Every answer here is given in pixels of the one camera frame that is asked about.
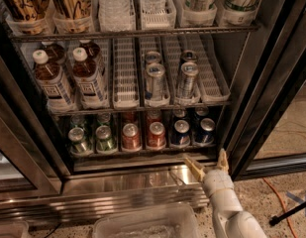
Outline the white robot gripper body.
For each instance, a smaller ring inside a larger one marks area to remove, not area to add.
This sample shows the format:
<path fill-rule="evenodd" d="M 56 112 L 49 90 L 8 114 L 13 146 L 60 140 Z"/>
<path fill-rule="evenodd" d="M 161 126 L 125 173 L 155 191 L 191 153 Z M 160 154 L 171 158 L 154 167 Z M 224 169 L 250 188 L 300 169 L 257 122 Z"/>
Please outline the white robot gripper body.
<path fill-rule="evenodd" d="M 231 177 L 222 170 L 212 170 L 206 174 L 202 181 L 202 188 L 207 197 L 215 192 L 225 189 L 233 189 L 234 184 Z"/>

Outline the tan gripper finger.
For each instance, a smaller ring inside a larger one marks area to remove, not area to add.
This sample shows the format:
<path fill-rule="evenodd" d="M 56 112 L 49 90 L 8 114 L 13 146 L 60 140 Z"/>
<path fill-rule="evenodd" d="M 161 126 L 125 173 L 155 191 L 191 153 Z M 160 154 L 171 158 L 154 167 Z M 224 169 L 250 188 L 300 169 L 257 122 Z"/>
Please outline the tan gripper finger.
<path fill-rule="evenodd" d="M 224 149 L 221 149 L 219 152 L 219 157 L 218 157 L 218 162 L 217 162 L 217 166 L 216 168 L 218 170 L 221 170 L 225 173 L 227 173 L 229 171 L 229 163 L 228 163 L 228 159 L 227 159 L 227 154 L 226 151 Z"/>
<path fill-rule="evenodd" d="M 184 158 L 184 163 L 190 169 L 191 173 L 197 181 L 201 182 L 204 179 L 204 167 L 200 163 L 188 157 Z"/>

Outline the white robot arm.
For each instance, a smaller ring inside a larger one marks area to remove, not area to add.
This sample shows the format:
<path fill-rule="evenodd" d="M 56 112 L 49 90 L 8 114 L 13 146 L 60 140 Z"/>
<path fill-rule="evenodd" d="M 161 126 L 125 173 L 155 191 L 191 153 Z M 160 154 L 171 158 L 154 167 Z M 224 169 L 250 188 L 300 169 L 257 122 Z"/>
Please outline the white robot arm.
<path fill-rule="evenodd" d="M 235 193 L 224 149 L 220 150 L 215 167 L 205 167 L 187 154 L 183 155 L 183 161 L 210 200 L 216 238 L 267 238 Z"/>

